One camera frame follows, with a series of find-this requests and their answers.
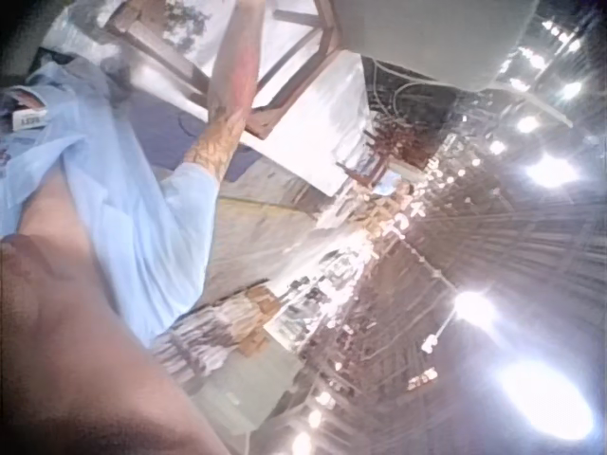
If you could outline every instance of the shirt sleeve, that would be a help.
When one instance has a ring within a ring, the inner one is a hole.
[[[217,180],[198,164],[182,163],[160,187],[183,235],[202,237],[209,245],[219,193]]]

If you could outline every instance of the name tag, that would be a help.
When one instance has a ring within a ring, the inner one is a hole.
[[[46,126],[46,109],[20,109],[12,113],[12,131]]]

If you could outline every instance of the wooden beam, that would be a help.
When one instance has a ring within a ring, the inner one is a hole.
[[[274,11],[274,19],[291,24],[299,24],[300,26],[308,26],[313,28],[322,27],[321,18],[314,14],[305,14],[303,12],[283,11],[276,9]]]
[[[305,45],[307,45],[310,41],[312,41],[319,33],[321,33],[320,28],[314,28],[307,32],[304,37],[298,41],[293,47],[291,47],[288,52],[281,57],[281,59],[272,66],[269,71],[264,75],[264,77],[257,84],[257,91],[261,92],[262,89],[267,85],[270,80],[276,76],[276,74],[283,69],[283,66],[297,54],[300,50],[302,50]]]

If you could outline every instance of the ceiling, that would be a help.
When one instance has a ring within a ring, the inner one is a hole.
[[[552,27],[575,33],[580,47],[570,47],[574,38],[564,44]],[[343,325],[319,332],[322,349],[309,362],[304,397],[287,406],[297,424],[283,429],[283,437],[305,428],[316,406],[310,397],[329,391],[336,404],[321,406],[317,454],[604,448],[605,30],[592,5],[541,2],[499,80],[528,85],[522,96],[516,89],[471,94],[425,83],[401,90],[418,75],[365,59],[369,100],[379,116],[423,123],[443,145],[428,169],[432,180],[415,189],[405,241],[381,259],[345,310],[343,324],[354,334],[345,335]],[[542,55],[546,67],[533,67],[524,49]],[[582,88],[565,100],[571,82]],[[518,125],[529,116],[539,127],[525,134]],[[505,146],[500,153],[495,141]],[[527,171],[545,155],[566,161],[577,179],[539,185]],[[425,354],[422,343],[441,330],[453,298],[465,290],[492,302],[496,327],[486,332],[454,320]],[[565,444],[544,437],[510,405],[496,374],[521,358],[550,365],[578,387],[598,418],[588,438]],[[343,365],[338,372],[336,362]]]

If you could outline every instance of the wooden frame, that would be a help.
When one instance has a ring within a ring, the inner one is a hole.
[[[262,77],[258,83],[258,93],[297,52],[319,33],[322,37],[319,50],[289,79],[272,101],[251,112],[247,131],[260,139],[269,136],[297,99],[340,53],[340,34],[330,0],[314,0],[314,3],[318,16],[275,11],[277,20],[313,28]],[[210,78],[162,39],[163,27],[158,21],[162,21],[163,11],[164,0],[128,0],[112,15],[106,29],[154,58],[187,83],[195,92],[191,100],[206,108]]]
[[[373,141],[377,140],[377,138],[374,135],[372,135],[369,131],[364,130],[363,133],[366,136],[368,136],[369,138],[371,138]],[[388,170],[389,160],[390,160],[389,156],[380,155],[379,158],[377,159],[377,163],[375,164],[375,166],[366,175],[361,172],[359,173],[357,171],[354,171],[354,170],[346,167],[343,163],[337,163],[337,165],[343,169],[343,171],[346,173],[346,175],[348,175],[353,180],[359,182],[360,185],[362,185],[363,187],[372,189],[379,182],[379,180],[381,180],[381,177],[383,177],[383,175],[386,174],[386,171]]]

